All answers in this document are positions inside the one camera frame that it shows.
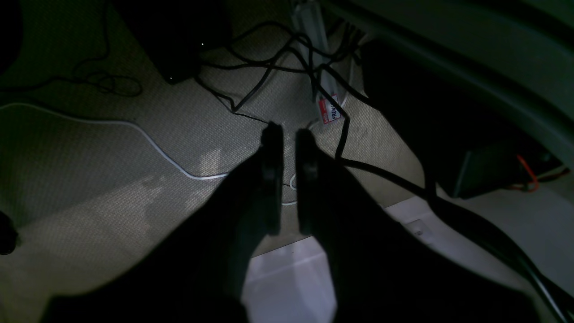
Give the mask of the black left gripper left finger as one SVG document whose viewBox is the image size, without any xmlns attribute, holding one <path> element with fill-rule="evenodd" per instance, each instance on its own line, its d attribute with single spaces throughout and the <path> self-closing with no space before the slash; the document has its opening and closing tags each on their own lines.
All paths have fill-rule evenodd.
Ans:
<svg viewBox="0 0 574 323">
<path fill-rule="evenodd" d="M 252 254 L 280 231 L 283 169 L 283 129 L 269 123 L 257 151 L 147 256 L 100 288 L 53 298 L 41 321 L 248 321 L 242 289 Z"/>
</svg>

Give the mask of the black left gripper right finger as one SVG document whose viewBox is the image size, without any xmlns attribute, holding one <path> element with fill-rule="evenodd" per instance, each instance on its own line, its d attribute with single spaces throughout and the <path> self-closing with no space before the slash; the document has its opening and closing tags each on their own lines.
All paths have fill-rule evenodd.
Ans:
<svg viewBox="0 0 574 323">
<path fill-rule="evenodd" d="M 326 252 L 334 323 L 538 323 L 533 301 L 456 264 L 391 218 L 360 182 L 296 133 L 300 228 Z"/>
</svg>

